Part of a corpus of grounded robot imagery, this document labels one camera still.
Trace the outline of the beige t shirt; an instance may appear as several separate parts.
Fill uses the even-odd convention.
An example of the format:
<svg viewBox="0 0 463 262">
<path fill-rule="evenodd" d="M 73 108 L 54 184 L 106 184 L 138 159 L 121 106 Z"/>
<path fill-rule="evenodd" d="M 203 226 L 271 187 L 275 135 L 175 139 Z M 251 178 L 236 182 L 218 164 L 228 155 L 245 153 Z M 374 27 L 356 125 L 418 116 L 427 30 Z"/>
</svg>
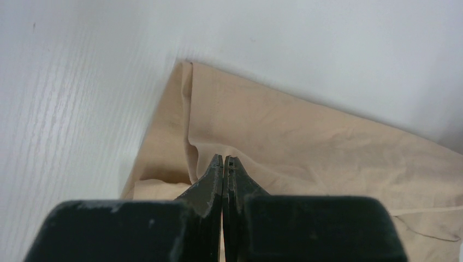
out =
<svg viewBox="0 0 463 262">
<path fill-rule="evenodd" d="M 461 154 L 200 63 L 171 72 L 121 197 L 173 199 L 216 154 L 272 194 L 376 198 L 410 261 L 459 260 Z"/>
</svg>

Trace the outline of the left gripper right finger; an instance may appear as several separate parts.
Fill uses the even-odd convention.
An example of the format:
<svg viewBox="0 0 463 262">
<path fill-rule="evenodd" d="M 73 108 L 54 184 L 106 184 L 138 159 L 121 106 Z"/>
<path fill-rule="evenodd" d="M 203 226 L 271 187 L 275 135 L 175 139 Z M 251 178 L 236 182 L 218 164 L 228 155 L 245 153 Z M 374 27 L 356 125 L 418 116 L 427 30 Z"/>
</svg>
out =
<svg viewBox="0 0 463 262">
<path fill-rule="evenodd" d="M 385 207 L 364 196 L 271 195 L 224 161 L 226 261 L 407 261 Z"/>
</svg>

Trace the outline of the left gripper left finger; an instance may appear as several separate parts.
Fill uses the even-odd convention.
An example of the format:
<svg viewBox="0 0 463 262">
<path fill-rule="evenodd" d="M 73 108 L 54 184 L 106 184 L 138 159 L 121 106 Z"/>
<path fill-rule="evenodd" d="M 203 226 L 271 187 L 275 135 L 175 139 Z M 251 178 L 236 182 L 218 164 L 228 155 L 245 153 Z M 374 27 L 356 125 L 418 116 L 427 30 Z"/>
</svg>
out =
<svg viewBox="0 0 463 262">
<path fill-rule="evenodd" d="M 76 200 L 46 217 L 25 261 L 219 261 L 223 159 L 174 200 Z"/>
</svg>

